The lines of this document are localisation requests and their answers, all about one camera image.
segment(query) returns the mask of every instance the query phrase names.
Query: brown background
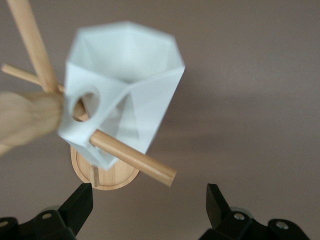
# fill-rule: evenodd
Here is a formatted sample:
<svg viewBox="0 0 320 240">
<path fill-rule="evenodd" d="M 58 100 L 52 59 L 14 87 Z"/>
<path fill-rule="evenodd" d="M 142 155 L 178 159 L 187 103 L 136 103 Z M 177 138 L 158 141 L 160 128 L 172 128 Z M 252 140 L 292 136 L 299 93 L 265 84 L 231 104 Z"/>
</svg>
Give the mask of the brown background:
<svg viewBox="0 0 320 240">
<path fill-rule="evenodd" d="M 231 206 L 297 223 L 320 239 L 319 1 L 31 1 L 59 80 L 79 27 L 130 20 L 175 35 L 186 71 L 148 154 L 171 188 L 140 173 L 94 190 L 79 240 L 196 240 L 210 227 L 206 184 Z M 0 1 L 0 62 L 33 72 Z M 0 73 L 1 91 L 38 86 Z M 55 133 L 0 158 L 0 216 L 20 223 L 62 204 L 81 181 Z"/>
</svg>

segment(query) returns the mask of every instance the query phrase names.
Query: metal bolt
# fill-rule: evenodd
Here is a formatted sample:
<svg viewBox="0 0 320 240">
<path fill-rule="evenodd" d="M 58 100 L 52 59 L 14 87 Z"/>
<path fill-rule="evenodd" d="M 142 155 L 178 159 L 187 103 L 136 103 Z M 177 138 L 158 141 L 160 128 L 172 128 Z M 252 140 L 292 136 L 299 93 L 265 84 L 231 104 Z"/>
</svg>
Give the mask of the metal bolt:
<svg viewBox="0 0 320 240">
<path fill-rule="evenodd" d="M 243 216 L 239 212 L 234 215 L 234 218 L 237 219 L 237 220 L 245 220 L 245 216 Z"/>
<path fill-rule="evenodd" d="M 284 230 L 289 229 L 288 225 L 283 221 L 277 221 L 275 225 L 280 229 L 284 229 Z"/>
<path fill-rule="evenodd" d="M 0 222 L 0 228 L 6 226 L 9 222 L 8 221 L 2 221 Z"/>
<path fill-rule="evenodd" d="M 42 215 L 42 219 L 49 219 L 51 218 L 52 214 L 51 213 L 46 213 Z"/>
</svg>

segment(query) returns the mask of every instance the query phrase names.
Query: wooden mug tree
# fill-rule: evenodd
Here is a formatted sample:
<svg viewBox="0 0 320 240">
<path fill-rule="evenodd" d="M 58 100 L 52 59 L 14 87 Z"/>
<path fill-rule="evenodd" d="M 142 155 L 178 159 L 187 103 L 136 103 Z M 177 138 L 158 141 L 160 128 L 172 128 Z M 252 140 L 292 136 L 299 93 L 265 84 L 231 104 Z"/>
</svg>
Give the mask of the wooden mug tree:
<svg viewBox="0 0 320 240">
<path fill-rule="evenodd" d="M 41 38 L 28 0 L 7 0 L 36 75 L 15 66 L 3 64 L 1 70 L 23 80 L 41 85 L 44 92 L 0 94 L 0 155 L 55 131 L 61 122 L 64 87 L 59 85 Z M 81 101 L 75 106 L 74 117 L 86 119 Z M 100 190 L 113 190 L 130 183 L 139 171 L 171 186 L 176 170 L 133 149 L 112 136 L 96 130 L 90 143 L 119 160 L 109 170 L 89 164 L 71 148 L 72 165 L 84 182 Z"/>
</svg>

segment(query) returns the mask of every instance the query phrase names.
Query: wooden base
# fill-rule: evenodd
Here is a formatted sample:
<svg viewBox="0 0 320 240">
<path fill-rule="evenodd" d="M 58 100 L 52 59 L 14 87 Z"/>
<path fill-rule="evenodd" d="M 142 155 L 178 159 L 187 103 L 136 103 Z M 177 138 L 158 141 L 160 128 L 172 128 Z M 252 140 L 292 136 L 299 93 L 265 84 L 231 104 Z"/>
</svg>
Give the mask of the wooden base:
<svg viewBox="0 0 320 240">
<path fill-rule="evenodd" d="M 138 175 L 139 170 L 118 160 L 109 170 L 91 165 L 80 153 L 71 147 L 72 166 L 84 183 L 92 183 L 95 189 L 115 190 L 129 184 Z"/>
</svg>

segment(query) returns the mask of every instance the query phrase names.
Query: white faceted container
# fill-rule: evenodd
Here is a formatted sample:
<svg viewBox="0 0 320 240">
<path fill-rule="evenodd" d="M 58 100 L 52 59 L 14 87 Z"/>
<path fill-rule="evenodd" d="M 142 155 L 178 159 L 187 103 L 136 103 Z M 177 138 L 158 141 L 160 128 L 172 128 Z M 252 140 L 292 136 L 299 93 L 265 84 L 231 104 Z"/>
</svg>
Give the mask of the white faceted container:
<svg viewBox="0 0 320 240">
<path fill-rule="evenodd" d="M 132 22 L 82 28 L 66 63 L 58 134 L 103 169 L 118 159 L 89 143 L 97 129 L 145 153 L 184 70 L 172 35 Z M 89 114 L 85 122 L 73 119 L 80 98 Z"/>
</svg>

